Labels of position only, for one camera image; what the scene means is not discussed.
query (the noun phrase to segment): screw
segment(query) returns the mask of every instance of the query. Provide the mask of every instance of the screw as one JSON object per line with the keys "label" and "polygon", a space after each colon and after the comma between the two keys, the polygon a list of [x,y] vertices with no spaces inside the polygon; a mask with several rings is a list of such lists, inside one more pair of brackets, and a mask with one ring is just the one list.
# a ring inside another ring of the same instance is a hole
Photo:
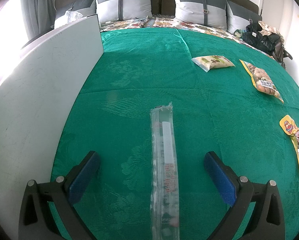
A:
{"label": "screw", "polygon": [[32,187],[34,185],[34,180],[29,180],[29,182],[27,183],[28,186]]}
{"label": "screw", "polygon": [[64,181],[64,177],[63,176],[58,176],[57,178],[56,178],[56,182],[58,182],[58,183],[61,183],[61,182],[63,182]]}
{"label": "screw", "polygon": [[275,187],[276,186],[276,181],[274,181],[274,180],[270,180],[269,181],[269,184],[271,185],[271,186],[273,186],[273,187]]}
{"label": "screw", "polygon": [[239,180],[240,180],[241,182],[248,182],[248,178],[245,177],[245,176],[240,176],[240,177],[239,177]]}

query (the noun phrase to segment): green bedspread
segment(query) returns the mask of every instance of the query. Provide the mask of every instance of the green bedspread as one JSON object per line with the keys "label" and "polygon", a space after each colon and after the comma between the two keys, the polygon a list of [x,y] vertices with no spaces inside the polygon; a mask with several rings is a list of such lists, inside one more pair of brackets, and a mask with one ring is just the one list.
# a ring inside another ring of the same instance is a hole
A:
{"label": "green bedspread", "polygon": [[[99,173],[75,205],[92,233],[99,240],[151,239],[150,109],[172,102],[180,238],[206,239],[228,209],[203,167],[205,153],[215,151],[239,176],[277,182],[292,239],[299,230],[299,168],[279,125],[289,114],[299,127],[299,87],[291,76],[260,52],[208,34],[127,29],[102,39],[104,54],[69,114],[51,177],[67,174],[89,150],[99,153]],[[206,55],[223,55],[236,67],[206,73],[191,61]],[[265,69],[285,103],[258,92],[239,59]],[[53,214],[69,239],[54,208]]]}

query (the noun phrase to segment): white board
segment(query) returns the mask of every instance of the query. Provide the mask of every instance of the white board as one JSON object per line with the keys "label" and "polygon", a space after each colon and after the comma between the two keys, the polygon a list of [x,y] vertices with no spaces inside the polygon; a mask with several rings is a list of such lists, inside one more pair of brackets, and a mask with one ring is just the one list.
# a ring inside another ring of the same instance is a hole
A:
{"label": "white board", "polygon": [[26,183],[50,181],[69,112],[104,52],[97,16],[53,32],[0,86],[0,224],[15,240]]}

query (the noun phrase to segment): clear plastic wrapper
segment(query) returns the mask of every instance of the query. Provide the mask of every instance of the clear plastic wrapper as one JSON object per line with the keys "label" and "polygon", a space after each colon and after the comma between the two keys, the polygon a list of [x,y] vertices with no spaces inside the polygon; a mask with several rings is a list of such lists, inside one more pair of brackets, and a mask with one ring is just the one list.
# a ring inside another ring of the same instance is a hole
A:
{"label": "clear plastic wrapper", "polygon": [[151,215],[153,240],[179,239],[179,189],[172,118],[173,106],[151,110],[153,191]]}
{"label": "clear plastic wrapper", "polygon": [[54,29],[61,27],[67,23],[76,21],[83,17],[83,14],[77,11],[66,11],[65,14],[55,20]]}

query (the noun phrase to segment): curtain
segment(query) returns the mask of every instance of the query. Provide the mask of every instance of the curtain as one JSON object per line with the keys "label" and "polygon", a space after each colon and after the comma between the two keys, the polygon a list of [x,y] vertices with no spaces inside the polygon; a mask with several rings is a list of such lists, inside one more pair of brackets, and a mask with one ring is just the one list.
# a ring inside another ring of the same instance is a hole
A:
{"label": "curtain", "polygon": [[29,40],[54,24],[54,0],[21,0],[21,8]]}

